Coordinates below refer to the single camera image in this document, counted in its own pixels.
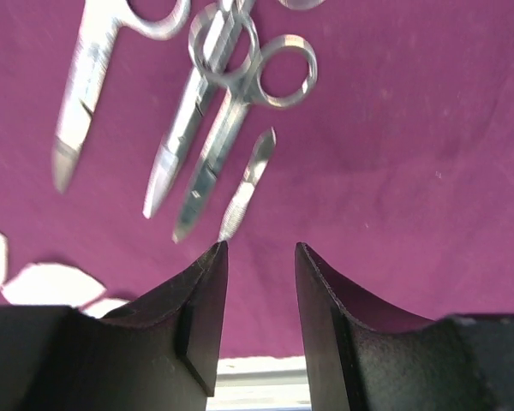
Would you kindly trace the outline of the steel scalpel handle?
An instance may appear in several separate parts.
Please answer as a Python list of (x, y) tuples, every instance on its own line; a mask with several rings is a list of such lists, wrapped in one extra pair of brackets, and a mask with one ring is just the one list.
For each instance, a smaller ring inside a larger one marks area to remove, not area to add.
[(277, 137), (274, 128), (267, 129), (255, 142), (240, 184), (224, 212), (218, 232), (218, 241), (228, 241), (238, 231), (254, 191), (274, 153), (276, 144)]

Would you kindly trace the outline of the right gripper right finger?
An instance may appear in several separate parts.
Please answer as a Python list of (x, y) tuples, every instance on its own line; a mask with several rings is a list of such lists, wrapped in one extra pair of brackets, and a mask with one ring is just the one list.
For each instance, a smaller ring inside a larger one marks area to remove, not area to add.
[(295, 252), (314, 410), (514, 410), (514, 313), (407, 312)]

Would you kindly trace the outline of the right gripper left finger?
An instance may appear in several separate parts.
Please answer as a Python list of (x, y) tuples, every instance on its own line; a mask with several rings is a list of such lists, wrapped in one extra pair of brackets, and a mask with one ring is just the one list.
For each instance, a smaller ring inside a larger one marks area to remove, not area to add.
[(228, 245), (100, 319), (0, 306), (0, 410), (202, 410), (214, 393)]

